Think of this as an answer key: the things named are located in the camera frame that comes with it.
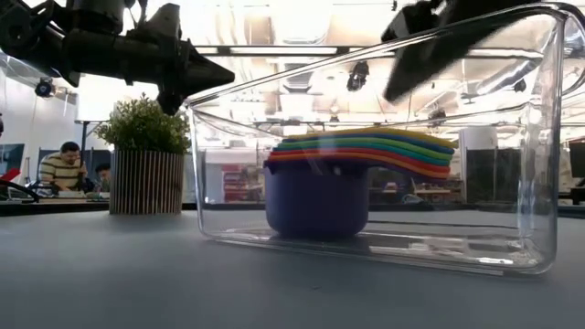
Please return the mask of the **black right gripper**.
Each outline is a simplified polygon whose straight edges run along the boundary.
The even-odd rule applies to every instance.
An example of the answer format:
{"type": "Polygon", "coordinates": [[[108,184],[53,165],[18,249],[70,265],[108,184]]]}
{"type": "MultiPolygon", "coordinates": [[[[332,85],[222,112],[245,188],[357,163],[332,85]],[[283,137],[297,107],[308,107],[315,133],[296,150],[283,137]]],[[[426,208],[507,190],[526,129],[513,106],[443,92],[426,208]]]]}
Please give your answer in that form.
{"type": "Polygon", "coordinates": [[[422,82],[440,73],[471,47],[494,32],[509,27],[518,16],[494,17],[499,12],[541,3],[543,0],[444,0],[438,28],[444,35],[399,48],[385,88],[385,99],[397,101],[422,82]]]}

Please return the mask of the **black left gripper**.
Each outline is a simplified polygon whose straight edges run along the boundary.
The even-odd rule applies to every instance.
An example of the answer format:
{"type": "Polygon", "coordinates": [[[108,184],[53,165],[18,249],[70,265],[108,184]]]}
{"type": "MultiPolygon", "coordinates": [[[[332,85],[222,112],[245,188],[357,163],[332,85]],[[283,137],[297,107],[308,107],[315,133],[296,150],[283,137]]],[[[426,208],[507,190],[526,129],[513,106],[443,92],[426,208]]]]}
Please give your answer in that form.
{"type": "MultiPolygon", "coordinates": [[[[179,40],[171,46],[144,44],[130,59],[129,81],[155,84],[158,101],[165,114],[176,114],[186,97],[185,70],[190,55],[190,42],[179,40]]],[[[235,74],[207,59],[196,58],[187,69],[187,95],[230,84],[235,74]]]]}

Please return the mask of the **yellow measuring cup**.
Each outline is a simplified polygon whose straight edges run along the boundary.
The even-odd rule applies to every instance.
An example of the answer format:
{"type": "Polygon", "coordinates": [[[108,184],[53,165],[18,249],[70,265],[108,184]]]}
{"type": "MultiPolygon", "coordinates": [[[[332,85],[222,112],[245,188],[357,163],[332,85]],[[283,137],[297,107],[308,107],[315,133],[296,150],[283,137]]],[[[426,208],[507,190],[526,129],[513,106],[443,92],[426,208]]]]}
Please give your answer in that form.
{"type": "Polygon", "coordinates": [[[367,128],[356,128],[356,129],[347,129],[347,130],[338,130],[338,131],[330,131],[330,132],[319,132],[319,133],[306,133],[306,134],[296,134],[296,135],[289,135],[287,139],[294,139],[294,140],[301,140],[310,137],[326,137],[326,136],[345,136],[349,134],[359,134],[359,135],[366,135],[366,134],[383,134],[383,135],[392,135],[392,136],[400,136],[400,137],[409,137],[413,138],[417,141],[434,143],[440,146],[450,147],[450,148],[458,148],[459,144],[457,142],[452,142],[449,140],[445,140],[442,138],[438,138],[432,135],[428,135],[425,133],[413,132],[408,130],[401,130],[401,129],[394,129],[388,127],[367,127],[367,128]]]}

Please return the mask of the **blue measuring cup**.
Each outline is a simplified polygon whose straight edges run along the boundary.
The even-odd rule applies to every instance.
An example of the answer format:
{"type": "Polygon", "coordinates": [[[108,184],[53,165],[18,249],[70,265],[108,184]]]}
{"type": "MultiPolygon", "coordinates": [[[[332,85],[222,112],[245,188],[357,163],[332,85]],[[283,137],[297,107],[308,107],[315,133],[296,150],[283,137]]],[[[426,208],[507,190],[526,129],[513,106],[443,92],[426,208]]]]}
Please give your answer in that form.
{"type": "Polygon", "coordinates": [[[300,137],[287,137],[283,139],[285,143],[292,142],[308,142],[325,139],[348,139],[348,138],[368,138],[368,139],[379,139],[409,143],[415,146],[430,149],[432,151],[452,154],[454,149],[459,147],[456,142],[436,138],[426,134],[418,135],[403,135],[396,133],[336,133],[336,134],[317,134],[317,135],[304,135],[300,137]]]}

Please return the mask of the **green measuring cup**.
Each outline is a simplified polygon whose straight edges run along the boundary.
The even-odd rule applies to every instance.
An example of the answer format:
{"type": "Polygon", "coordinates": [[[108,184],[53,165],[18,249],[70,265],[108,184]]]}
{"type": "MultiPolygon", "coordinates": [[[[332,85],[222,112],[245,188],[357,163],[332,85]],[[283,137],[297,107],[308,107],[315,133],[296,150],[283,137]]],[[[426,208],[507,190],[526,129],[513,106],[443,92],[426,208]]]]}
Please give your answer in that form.
{"type": "Polygon", "coordinates": [[[292,150],[325,147],[360,147],[368,149],[379,149],[388,151],[407,151],[409,153],[421,154],[441,160],[451,160],[454,150],[445,146],[431,145],[420,146],[413,143],[406,143],[391,139],[352,137],[341,139],[316,139],[298,142],[282,142],[274,147],[274,150],[292,150]]]}

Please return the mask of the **teal measuring cup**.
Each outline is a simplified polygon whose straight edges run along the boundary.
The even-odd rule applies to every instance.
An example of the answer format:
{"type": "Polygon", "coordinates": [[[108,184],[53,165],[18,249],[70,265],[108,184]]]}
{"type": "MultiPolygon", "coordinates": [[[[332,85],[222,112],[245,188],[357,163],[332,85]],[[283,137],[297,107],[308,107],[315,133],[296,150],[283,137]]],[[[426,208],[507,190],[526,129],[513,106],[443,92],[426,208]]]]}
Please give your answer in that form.
{"type": "Polygon", "coordinates": [[[395,145],[387,143],[330,143],[330,144],[302,144],[302,145],[279,145],[272,149],[273,152],[285,151],[303,151],[309,150],[337,150],[342,149],[357,149],[367,152],[387,152],[407,156],[415,160],[420,160],[433,165],[449,165],[452,161],[452,154],[441,153],[431,149],[415,145],[395,145]]]}

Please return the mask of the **red measuring cup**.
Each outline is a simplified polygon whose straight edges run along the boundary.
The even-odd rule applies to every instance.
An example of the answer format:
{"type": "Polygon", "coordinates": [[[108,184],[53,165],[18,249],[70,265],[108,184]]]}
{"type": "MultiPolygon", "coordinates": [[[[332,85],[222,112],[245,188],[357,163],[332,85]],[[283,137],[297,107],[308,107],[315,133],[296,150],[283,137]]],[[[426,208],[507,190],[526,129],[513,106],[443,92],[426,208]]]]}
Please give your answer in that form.
{"type": "Polygon", "coordinates": [[[269,157],[271,155],[287,155],[287,154],[340,154],[340,153],[375,154],[375,155],[382,155],[382,156],[386,156],[386,157],[394,157],[394,158],[398,158],[400,160],[405,160],[406,158],[408,158],[407,156],[399,155],[399,154],[380,152],[380,151],[367,152],[367,151],[361,151],[361,150],[357,150],[357,149],[342,149],[341,151],[317,149],[317,150],[309,150],[308,152],[303,152],[303,151],[271,152],[269,157]]]}

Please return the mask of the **clear plastic basket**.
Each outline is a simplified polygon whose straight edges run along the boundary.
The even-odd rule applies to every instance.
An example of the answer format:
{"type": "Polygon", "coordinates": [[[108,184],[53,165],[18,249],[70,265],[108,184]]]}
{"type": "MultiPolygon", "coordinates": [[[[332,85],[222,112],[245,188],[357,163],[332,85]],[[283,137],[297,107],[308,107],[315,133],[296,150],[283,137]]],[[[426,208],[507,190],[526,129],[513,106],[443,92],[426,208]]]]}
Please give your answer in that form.
{"type": "Polygon", "coordinates": [[[436,26],[330,58],[283,58],[270,76],[191,101],[200,231],[221,241],[458,271],[538,274],[556,258],[565,99],[585,99],[585,12],[545,2],[518,16],[397,101],[385,99],[395,51],[444,35],[436,26]],[[369,66],[358,91],[346,83],[369,66]],[[308,93],[282,82],[312,71],[308,93]],[[446,121],[430,127],[443,109],[446,121]],[[364,164],[368,221],[352,237],[300,239],[273,230],[263,164],[289,135],[388,127],[457,142],[446,179],[364,164]],[[246,165],[252,201],[226,203],[222,166],[246,165]]]}

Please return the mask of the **purple measuring cup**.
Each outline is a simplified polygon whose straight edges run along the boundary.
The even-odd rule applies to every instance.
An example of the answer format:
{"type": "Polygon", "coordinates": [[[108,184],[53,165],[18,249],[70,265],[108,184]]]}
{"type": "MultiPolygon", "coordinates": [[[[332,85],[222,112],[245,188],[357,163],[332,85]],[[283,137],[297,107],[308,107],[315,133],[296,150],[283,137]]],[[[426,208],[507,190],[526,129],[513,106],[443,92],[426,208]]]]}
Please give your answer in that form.
{"type": "Polygon", "coordinates": [[[367,167],[351,161],[265,161],[265,212],[280,235],[344,239],[368,221],[367,167]]]}

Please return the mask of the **overhead rig crossbar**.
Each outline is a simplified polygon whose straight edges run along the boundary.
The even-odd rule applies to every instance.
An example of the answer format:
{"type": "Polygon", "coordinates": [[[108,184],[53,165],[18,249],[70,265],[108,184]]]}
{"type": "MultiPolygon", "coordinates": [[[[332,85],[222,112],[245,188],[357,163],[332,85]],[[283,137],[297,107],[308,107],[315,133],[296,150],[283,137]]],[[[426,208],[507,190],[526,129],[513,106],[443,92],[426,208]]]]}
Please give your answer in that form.
{"type": "Polygon", "coordinates": [[[209,57],[333,57],[365,49],[350,46],[196,46],[209,57]]]}

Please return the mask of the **red shelving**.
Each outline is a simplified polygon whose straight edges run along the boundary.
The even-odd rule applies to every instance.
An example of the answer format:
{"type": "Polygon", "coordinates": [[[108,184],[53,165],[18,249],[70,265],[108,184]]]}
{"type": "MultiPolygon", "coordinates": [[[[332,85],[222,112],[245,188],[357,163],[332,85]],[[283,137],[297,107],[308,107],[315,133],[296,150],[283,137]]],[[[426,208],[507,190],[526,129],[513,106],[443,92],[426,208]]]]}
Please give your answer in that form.
{"type": "Polygon", "coordinates": [[[253,200],[255,180],[246,165],[227,164],[222,166],[222,191],[226,203],[253,200]]]}

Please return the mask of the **potted plant in ribbed pot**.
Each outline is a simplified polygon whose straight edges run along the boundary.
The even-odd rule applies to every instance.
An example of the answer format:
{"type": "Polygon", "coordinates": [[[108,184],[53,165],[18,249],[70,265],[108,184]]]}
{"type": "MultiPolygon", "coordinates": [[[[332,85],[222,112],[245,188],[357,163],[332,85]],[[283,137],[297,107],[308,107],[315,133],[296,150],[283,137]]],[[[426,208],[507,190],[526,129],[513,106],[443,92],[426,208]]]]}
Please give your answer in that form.
{"type": "Polygon", "coordinates": [[[165,114],[141,95],[118,101],[97,136],[113,147],[109,212],[112,215],[182,211],[185,156],[191,146],[188,118],[165,114]]]}

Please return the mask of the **person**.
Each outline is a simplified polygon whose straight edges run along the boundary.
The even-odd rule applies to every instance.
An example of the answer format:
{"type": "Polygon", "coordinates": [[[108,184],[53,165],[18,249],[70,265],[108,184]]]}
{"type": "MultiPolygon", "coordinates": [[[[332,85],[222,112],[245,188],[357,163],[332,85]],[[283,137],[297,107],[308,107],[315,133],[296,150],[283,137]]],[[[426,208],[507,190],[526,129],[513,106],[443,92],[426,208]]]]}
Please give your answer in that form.
{"type": "Polygon", "coordinates": [[[111,165],[99,164],[95,168],[97,181],[95,183],[95,191],[100,193],[109,193],[111,185],[111,165]]]}
{"type": "Polygon", "coordinates": [[[54,186],[58,191],[80,191],[87,176],[80,146],[75,142],[65,142],[58,152],[43,157],[38,175],[43,185],[54,186]]]}

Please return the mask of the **silver ventilation duct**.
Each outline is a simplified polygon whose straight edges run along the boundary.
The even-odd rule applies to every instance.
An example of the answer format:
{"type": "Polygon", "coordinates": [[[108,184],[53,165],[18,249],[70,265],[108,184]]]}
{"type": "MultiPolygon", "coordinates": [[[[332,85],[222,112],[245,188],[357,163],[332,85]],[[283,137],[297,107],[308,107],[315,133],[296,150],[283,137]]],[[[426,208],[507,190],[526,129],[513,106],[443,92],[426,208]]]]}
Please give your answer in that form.
{"type": "Polygon", "coordinates": [[[286,78],[282,82],[282,87],[289,93],[308,93],[313,83],[311,82],[313,72],[305,72],[286,78]]]}

